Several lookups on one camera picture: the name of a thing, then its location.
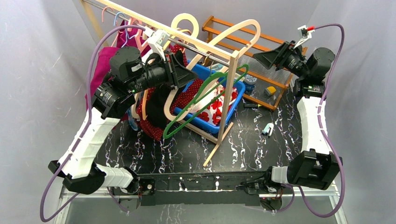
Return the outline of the green velvet hanger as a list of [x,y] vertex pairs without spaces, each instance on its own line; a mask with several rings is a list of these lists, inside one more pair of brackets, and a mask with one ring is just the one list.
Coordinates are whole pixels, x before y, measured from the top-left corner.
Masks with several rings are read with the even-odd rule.
[[187,121],[168,133],[171,126],[176,123],[176,119],[173,119],[165,127],[163,132],[165,139],[188,123],[193,123],[210,133],[219,132],[227,73],[210,70],[201,65],[195,65],[192,70],[198,73],[198,79],[190,82],[188,88],[179,95],[175,109],[176,118],[183,120],[182,116],[186,112]]

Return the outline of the white red poppy garment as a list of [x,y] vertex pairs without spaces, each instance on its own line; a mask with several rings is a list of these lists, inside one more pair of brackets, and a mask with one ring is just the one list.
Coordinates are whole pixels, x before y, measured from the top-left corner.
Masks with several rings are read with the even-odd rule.
[[[222,93],[226,88],[221,84],[217,86],[213,91],[211,91],[207,96],[205,96],[201,101],[199,101],[195,106],[190,110],[190,114],[193,115],[199,112],[203,106],[207,105],[209,102],[212,102],[213,99]],[[224,103],[224,94],[222,94],[218,99],[208,105],[199,115],[197,116],[201,120],[217,126],[221,121],[222,115],[222,107]]]

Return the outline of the red polka dot skirt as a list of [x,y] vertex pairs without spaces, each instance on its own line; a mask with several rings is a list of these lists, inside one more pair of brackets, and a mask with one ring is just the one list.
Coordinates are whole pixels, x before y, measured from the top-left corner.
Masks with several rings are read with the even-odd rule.
[[202,79],[196,79],[187,87],[187,90],[181,92],[176,99],[176,107],[185,108],[194,99],[203,82]]

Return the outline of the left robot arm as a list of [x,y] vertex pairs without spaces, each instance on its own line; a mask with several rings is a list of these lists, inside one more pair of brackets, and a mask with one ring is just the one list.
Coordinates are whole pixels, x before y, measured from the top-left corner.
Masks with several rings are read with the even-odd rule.
[[198,77],[185,67],[182,55],[152,53],[142,60],[136,47],[123,47],[111,57],[108,77],[94,93],[87,93],[89,109],[68,151],[48,165],[72,192],[92,194],[117,187],[128,194],[139,190],[140,177],[129,168],[111,168],[94,159],[110,131],[135,103],[135,94],[166,85],[182,88]]

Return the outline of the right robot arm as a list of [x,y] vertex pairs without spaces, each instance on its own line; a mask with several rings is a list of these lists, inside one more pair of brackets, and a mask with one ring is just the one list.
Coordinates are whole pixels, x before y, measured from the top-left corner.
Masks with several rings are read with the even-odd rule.
[[294,96],[302,128],[302,148],[288,166],[271,167],[263,175],[263,188],[276,193],[282,184],[327,189],[340,172],[338,159],[323,136],[326,133],[324,108],[324,78],[335,54],[328,48],[318,48],[306,58],[302,47],[294,41],[284,42],[276,49],[255,53],[253,58],[266,69],[286,69],[298,78]]

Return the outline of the orange wooden shoe rack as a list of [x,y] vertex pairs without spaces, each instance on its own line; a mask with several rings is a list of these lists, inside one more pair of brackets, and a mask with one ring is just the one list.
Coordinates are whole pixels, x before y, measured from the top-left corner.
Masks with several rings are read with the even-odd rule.
[[[253,54],[263,51],[276,49],[284,43],[280,40],[261,32],[256,32],[256,25],[254,20],[249,20],[246,23],[232,24],[230,22],[210,16],[203,24],[202,30],[207,32],[207,42],[216,39],[220,34],[230,30],[230,33],[215,44],[223,50],[241,50],[247,44],[251,44],[247,50],[239,57],[238,66],[247,64],[249,66],[248,75],[257,78],[254,90],[249,93],[244,93],[243,97],[251,102],[260,104],[269,110],[274,111],[282,95],[290,88],[290,83],[293,75],[286,69],[276,70],[273,66],[271,69],[266,69],[257,60],[253,58]],[[264,90],[274,86],[276,92],[273,96],[266,96]]]

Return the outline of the black garment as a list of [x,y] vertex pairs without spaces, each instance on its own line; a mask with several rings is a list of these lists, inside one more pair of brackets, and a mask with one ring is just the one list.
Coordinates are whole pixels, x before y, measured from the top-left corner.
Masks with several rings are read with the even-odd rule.
[[165,84],[148,90],[145,110],[149,123],[154,127],[164,129],[168,124],[169,120],[163,110],[171,91],[172,89]]

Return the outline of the yellow grey small object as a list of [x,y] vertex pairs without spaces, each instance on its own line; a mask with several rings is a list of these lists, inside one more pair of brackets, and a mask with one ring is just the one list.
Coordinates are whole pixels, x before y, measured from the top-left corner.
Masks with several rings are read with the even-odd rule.
[[269,86],[264,90],[266,96],[273,96],[276,92],[276,88],[274,86]]

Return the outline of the blue plastic bin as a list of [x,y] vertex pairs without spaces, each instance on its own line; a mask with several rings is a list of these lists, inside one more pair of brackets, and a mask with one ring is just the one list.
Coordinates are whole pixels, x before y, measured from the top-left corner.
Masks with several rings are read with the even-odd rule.
[[[193,69],[192,69],[192,71],[194,71],[195,73],[198,74],[198,79],[202,79],[203,81],[205,81],[211,74],[214,74],[214,73],[216,73],[219,70],[220,70],[220,66],[217,65],[217,64],[212,66],[212,70],[210,70],[209,68],[204,67],[202,65],[195,65],[193,67]],[[183,91],[187,90],[187,87],[192,82],[193,81],[189,82]],[[213,84],[213,86],[216,86],[216,85],[219,86],[220,84],[222,86],[226,87],[226,80],[223,77],[219,78],[216,81],[216,83]],[[240,102],[240,100],[241,100],[241,98],[242,98],[242,96],[243,96],[243,94],[245,92],[245,89],[246,89],[245,85],[243,84],[242,81],[237,81],[237,82],[234,83],[233,89],[232,89],[232,92],[231,92],[230,103],[229,103],[229,107],[228,107],[228,115],[226,116],[226,122],[228,122],[230,120],[233,111],[236,109],[237,104]],[[197,113],[201,113],[212,102],[209,102],[207,105],[203,106],[203,108]],[[174,114],[178,115],[181,111],[182,111],[181,108],[175,107]],[[191,117],[193,117],[194,115],[195,114],[191,115],[190,113],[188,113],[185,116],[184,120],[188,120]],[[195,126],[197,126],[197,127],[199,127],[199,128],[201,128],[201,129],[203,129],[203,130],[206,130],[206,131],[208,131],[210,133],[218,133],[219,132],[220,124],[217,125],[217,126],[211,125],[211,124],[201,120],[197,116],[194,117],[194,119],[190,123],[195,125]]]

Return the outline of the black yellow marker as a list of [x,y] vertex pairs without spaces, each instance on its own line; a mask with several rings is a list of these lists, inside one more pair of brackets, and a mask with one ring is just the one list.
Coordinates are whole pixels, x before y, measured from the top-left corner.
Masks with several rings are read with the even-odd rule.
[[251,108],[251,109],[258,109],[259,107],[261,107],[260,104],[244,104],[244,108]]

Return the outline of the white plastic clip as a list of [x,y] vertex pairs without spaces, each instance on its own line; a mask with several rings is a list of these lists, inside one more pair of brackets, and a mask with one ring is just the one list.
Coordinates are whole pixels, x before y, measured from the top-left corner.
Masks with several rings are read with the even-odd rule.
[[274,130],[274,124],[273,123],[268,123],[265,128],[262,130],[262,134],[264,136],[267,136],[268,138],[271,137],[272,133]]

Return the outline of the magenta garment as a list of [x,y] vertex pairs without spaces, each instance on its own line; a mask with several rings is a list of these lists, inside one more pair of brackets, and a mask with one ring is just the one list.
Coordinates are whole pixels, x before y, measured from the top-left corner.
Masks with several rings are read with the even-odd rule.
[[[139,29],[133,28],[130,32],[128,31],[128,35],[134,36],[137,31],[141,31]],[[91,79],[90,83],[90,92],[91,92],[91,97],[94,95],[96,89],[101,85],[103,82],[103,79],[105,75],[110,71],[110,64],[109,61],[111,57],[115,55],[117,50],[121,48],[126,41],[126,34],[125,30],[121,30],[118,32],[118,37],[116,38],[116,45],[115,47],[104,47],[98,52],[98,58],[97,58],[97,63],[96,67],[93,73],[93,77]],[[125,46],[133,46],[137,47],[136,41],[134,39],[128,40],[127,44]],[[124,114],[124,116],[121,118],[121,121],[128,120],[128,114]]]

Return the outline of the wooden clothes rack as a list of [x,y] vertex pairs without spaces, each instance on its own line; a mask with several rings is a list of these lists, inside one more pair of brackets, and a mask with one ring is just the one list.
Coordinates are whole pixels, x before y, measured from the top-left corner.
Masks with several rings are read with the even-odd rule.
[[224,65],[223,72],[226,73],[224,80],[227,83],[224,85],[225,90],[222,92],[224,95],[224,103],[222,107],[222,116],[220,119],[220,126],[217,138],[211,136],[210,134],[198,129],[194,125],[191,125],[189,121],[184,121],[184,117],[188,115],[188,111],[178,114],[176,117],[172,115],[170,112],[170,106],[172,103],[173,98],[175,97],[176,92],[172,91],[169,94],[167,103],[164,106],[164,114],[170,119],[172,122],[179,122],[181,127],[186,126],[187,128],[193,130],[195,133],[200,134],[202,137],[206,138],[207,140],[215,143],[214,149],[211,151],[209,156],[207,157],[206,161],[204,162],[203,166],[206,167],[207,164],[211,161],[211,158],[220,147],[224,137],[228,134],[229,130],[231,129],[232,125],[228,125],[226,118],[228,114],[232,114],[233,111],[229,110],[229,102],[230,97],[233,90],[234,85],[234,78],[235,72],[237,69],[237,62],[240,56],[239,51],[234,51],[233,53],[226,52],[221,50],[215,46],[214,43],[206,43],[202,40],[196,38],[197,33],[192,33],[191,35],[187,35],[182,31],[177,30],[176,27],[169,27],[164,25],[160,22],[157,22],[149,17],[146,17],[142,14],[132,11],[124,6],[116,4],[110,0],[83,0],[81,4],[93,25],[95,32],[97,33],[98,37],[104,37],[104,33],[99,25],[97,18],[93,15],[93,12],[90,6],[95,6],[101,10],[105,9],[106,7],[114,9],[116,12],[122,12],[124,15],[136,19],[137,22],[135,23],[139,28],[143,28],[145,25],[148,25],[148,30],[152,31],[153,28],[163,30],[170,34],[170,38],[168,39],[169,42],[174,42],[181,46],[184,46],[186,49],[190,51],[194,51],[199,54],[201,57],[208,57],[212,61],[217,61]]

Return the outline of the black base frame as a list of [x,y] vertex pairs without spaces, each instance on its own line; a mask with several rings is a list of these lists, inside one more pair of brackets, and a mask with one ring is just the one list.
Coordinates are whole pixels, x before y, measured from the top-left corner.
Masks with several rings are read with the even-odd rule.
[[240,204],[269,212],[286,210],[282,197],[291,193],[270,183],[268,171],[140,174],[134,193],[115,187],[119,199],[137,199],[138,206],[165,204]]

